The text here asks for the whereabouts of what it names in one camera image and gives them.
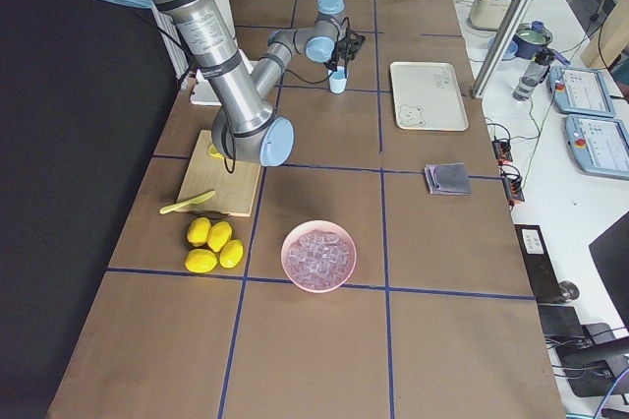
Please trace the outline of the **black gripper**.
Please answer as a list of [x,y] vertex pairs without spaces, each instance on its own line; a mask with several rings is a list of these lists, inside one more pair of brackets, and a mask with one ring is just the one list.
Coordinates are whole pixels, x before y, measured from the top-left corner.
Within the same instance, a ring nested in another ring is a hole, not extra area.
[[352,41],[348,36],[343,37],[335,43],[330,58],[325,62],[325,68],[328,71],[336,71],[339,63],[346,66],[351,60]]

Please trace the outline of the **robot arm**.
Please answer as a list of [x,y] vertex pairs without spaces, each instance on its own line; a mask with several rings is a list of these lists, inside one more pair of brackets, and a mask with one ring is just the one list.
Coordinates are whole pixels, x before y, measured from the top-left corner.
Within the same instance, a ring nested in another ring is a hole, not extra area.
[[344,0],[317,0],[309,28],[278,30],[252,70],[215,0],[103,0],[127,7],[155,7],[169,16],[208,80],[221,109],[212,125],[217,151],[232,161],[262,166],[284,163],[294,145],[291,122],[266,101],[292,58],[326,63],[347,34]]

